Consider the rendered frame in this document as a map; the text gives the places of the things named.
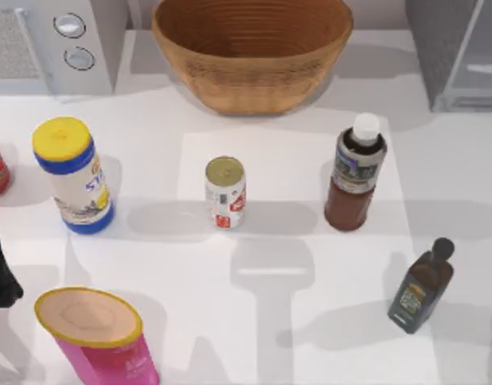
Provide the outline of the pale microwave oven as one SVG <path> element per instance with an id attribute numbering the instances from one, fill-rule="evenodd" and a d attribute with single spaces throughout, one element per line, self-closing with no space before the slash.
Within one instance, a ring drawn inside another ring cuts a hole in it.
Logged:
<path id="1" fill-rule="evenodd" d="M 86 32 L 65 38 L 54 17 L 73 13 Z M 0 0 L 0 95 L 110 95 L 119 75 L 129 21 L 127 0 Z M 70 68 L 66 50 L 95 57 L 89 71 Z"/>

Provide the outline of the white microwave knob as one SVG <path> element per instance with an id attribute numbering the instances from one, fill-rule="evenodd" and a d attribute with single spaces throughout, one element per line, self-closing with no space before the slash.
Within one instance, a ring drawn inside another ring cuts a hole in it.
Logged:
<path id="1" fill-rule="evenodd" d="M 55 30 L 68 39 L 78 39 L 86 32 L 86 24 L 77 14 L 61 14 L 54 17 L 53 23 Z"/>
<path id="2" fill-rule="evenodd" d="M 63 54 L 65 63 L 76 71 L 89 71 L 95 65 L 93 54 L 83 47 L 73 47 Z"/>

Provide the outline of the yellow lidded white blue canister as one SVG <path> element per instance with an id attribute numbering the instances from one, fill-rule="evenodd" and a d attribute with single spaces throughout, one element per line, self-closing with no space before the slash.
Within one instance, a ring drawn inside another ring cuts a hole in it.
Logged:
<path id="1" fill-rule="evenodd" d="M 34 130 L 32 147 L 67 228 L 84 235 L 105 229 L 114 205 L 87 125 L 75 117 L 52 118 Z"/>

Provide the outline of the pink canister with yellow rim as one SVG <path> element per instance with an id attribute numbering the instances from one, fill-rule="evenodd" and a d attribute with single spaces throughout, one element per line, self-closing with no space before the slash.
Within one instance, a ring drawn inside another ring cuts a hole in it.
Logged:
<path id="1" fill-rule="evenodd" d="M 68 286 L 40 295 L 34 312 L 84 385 L 160 385 L 143 320 L 122 298 Z"/>

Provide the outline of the red and white can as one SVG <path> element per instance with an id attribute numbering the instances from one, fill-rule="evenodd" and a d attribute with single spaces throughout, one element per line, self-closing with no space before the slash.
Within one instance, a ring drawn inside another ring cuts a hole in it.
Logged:
<path id="1" fill-rule="evenodd" d="M 233 229 L 244 219 L 246 173 L 233 156 L 218 156 L 205 168 L 205 204 L 212 224 Z"/>

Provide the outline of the brown woven basket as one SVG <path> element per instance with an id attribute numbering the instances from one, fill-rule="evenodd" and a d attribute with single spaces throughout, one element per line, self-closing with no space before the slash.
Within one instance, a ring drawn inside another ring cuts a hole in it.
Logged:
<path id="1" fill-rule="evenodd" d="M 323 82 L 353 30 L 344 0 L 160 0 L 151 30 L 206 107 L 279 115 Z"/>

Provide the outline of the dark green bottle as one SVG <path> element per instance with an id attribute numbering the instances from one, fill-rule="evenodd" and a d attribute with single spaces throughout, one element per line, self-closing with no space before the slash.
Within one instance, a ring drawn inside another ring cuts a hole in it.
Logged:
<path id="1" fill-rule="evenodd" d="M 407 270 L 387 313 L 407 334 L 417 332 L 444 294 L 454 275 L 454 251 L 449 238 L 439 237 Z"/>

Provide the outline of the brown bottle with white cap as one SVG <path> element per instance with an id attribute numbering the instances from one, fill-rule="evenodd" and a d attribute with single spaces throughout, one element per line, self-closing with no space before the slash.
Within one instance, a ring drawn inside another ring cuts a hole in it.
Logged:
<path id="1" fill-rule="evenodd" d="M 365 223 L 387 152 L 381 120 L 372 113 L 357 115 L 353 126 L 337 137 L 324 209 L 334 229 L 351 232 Z"/>

